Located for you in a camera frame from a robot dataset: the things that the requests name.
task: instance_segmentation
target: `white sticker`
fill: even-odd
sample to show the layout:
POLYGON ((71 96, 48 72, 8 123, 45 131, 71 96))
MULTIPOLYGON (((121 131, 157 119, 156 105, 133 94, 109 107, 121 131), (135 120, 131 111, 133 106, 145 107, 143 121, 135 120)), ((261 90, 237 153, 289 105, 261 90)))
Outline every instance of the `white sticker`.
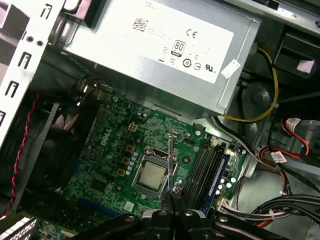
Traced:
POLYGON ((284 157, 284 155, 280 151, 271 152, 270 155, 271 155, 272 159, 274 160, 274 162, 277 164, 283 164, 283 163, 287 162, 286 158, 284 157))
POLYGON ((241 66, 241 64, 233 59, 222 71, 221 74, 226 78, 229 79, 232 74, 241 66))
POLYGON ((119 51, 216 82, 233 32, 153 0, 119 1, 129 10, 116 21, 116 30, 111 29, 119 51))
POLYGON ((135 204, 127 201, 125 206, 124 206, 124 210, 127 210, 128 212, 132 212, 132 209, 134 209, 135 204))
POLYGON ((300 118, 288 118, 285 123, 287 128, 291 131, 291 132, 295 132, 295 128, 298 125, 298 123, 300 123, 301 119, 300 118))

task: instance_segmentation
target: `ce mark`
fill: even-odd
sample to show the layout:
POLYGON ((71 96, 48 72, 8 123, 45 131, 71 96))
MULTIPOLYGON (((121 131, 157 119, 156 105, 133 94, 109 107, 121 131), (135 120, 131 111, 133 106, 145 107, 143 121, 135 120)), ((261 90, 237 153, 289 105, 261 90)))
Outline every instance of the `ce mark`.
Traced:
POLYGON ((188 37, 192 36, 194 39, 196 38, 196 35, 197 35, 197 31, 192 31, 192 29, 188 29, 186 31, 186 34, 188 35, 188 37))

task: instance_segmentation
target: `motherboard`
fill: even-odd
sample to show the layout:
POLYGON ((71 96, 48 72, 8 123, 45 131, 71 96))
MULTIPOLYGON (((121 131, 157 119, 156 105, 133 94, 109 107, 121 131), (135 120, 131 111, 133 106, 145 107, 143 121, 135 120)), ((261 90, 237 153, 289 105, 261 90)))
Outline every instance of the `motherboard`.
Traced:
POLYGON ((186 186, 196 204, 185 205, 207 213, 216 195, 235 187, 245 158, 241 148, 112 94, 98 110, 63 197, 111 217, 141 218, 146 210, 161 208, 160 196, 168 190, 169 138, 173 191, 184 193, 186 186))
POLYGON ((74 234, 62 230, 47 221, 40 220, 33 240, 65 240, 73 237, 74 234))

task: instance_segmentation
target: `ram slot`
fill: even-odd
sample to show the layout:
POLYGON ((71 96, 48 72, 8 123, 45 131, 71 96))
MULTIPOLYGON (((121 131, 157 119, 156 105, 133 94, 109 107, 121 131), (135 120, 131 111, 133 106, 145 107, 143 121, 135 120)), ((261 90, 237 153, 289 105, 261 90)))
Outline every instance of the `ram slot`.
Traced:
POLYGON ((195 166, 192 170, 191 176, 187 180, 186 186, 183 188, 183 204, 188 209, 195 209, 198 202, 201 200, 199 193, 204 191, 208 184, 208 176, 212 168, 212 159, 215 158, 217 150, 202 147, 196 157, 195 166))
POLYGON ((198 205, 196 208, 200 209, 205 215, 208 214, 209 209, 215 199, 216 190, 226 170, 229 157, 229 155, 219 154, 218 158, 215 161, 216 164, 213 171, 214 175, 210 177, 211 181, 208 185, 207 191, 204 195, 201 196, 202 201, 200 202, 200 205, 198 205))

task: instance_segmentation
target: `cpu socket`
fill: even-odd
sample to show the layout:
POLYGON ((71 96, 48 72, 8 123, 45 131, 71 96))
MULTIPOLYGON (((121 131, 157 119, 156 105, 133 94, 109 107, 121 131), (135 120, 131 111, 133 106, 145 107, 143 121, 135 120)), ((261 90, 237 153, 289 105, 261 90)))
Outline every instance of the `cpu socket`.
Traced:
MULTIPOLYGON (((152 155, 146 155, 145 152, 132 182, 132 187, 143 194, 159 198, 168 183, 168 162, 165 158, 168 154, 155 148, 152 150, 160 151, 162 154, 157 155, 152 152, 152 155)), ((175 172, 176 166, 177 161, 174 160, 173 172, 175 172)))

